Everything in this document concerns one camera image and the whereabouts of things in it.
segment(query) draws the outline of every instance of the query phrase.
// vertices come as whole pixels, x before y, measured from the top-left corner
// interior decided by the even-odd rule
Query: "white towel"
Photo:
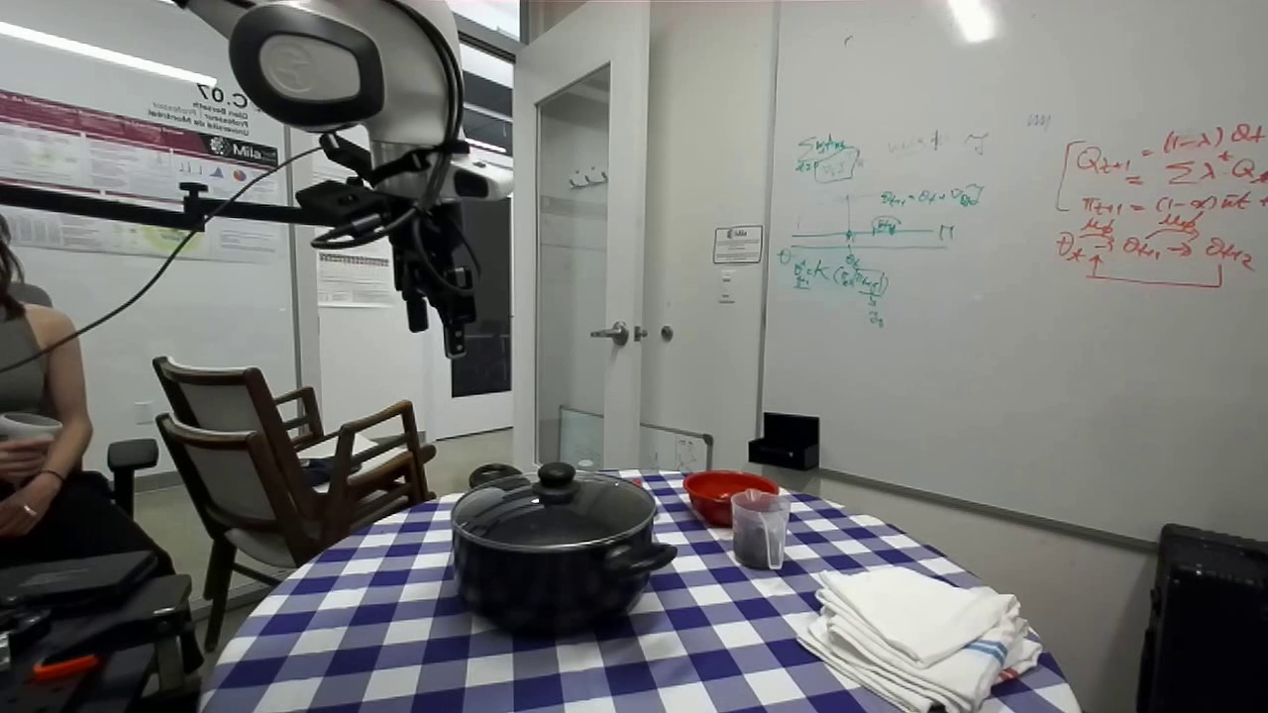
[[[876,568],[860,576],[820,576],[820,591],[851,605],[897,651],[930,666],[983,630],[1018,620],[1018,599],[992,587],[958,591],[902,568]]]
[[[921,713],[930,707],[972,713],[992,696],[995,682],[1038,662],[1041,651],[1010,596],[956,591],[917,571],[909,576],[823,576],[823,612],[796,630],[802,643],[835,678],[872,686],[901,709]]]

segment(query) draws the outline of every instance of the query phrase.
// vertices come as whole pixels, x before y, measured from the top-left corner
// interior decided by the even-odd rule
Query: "cooking pot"
[[[477,472],[450,506],[450,563],[470,612],[509,633],[577,633],[633,605],[646,580],[674,563],[655,542],[656,505],[641,484],[539,469],[539,484]]]

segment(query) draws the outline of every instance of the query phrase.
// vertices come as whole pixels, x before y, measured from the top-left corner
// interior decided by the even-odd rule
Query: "pot lid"
[[[470,488],[450,522],[460,535],[505,551],[576,551],[633,535],[655,518],[655,500],[615,476],[576,476],[572,464],[543,464],[539,484],[491,478]]]

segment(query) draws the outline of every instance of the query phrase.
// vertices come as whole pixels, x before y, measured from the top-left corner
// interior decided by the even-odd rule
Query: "white door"
[[[590,0],[514,64],[514,464],[638,469],[650,4]]]

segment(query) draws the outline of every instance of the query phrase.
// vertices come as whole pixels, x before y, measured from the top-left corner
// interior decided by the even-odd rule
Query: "red container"
[[[693,472],[685,476],[685,500],[708,526],[728,526],[728,494],[736,490],[781,490],[773,478],[752,472]]]

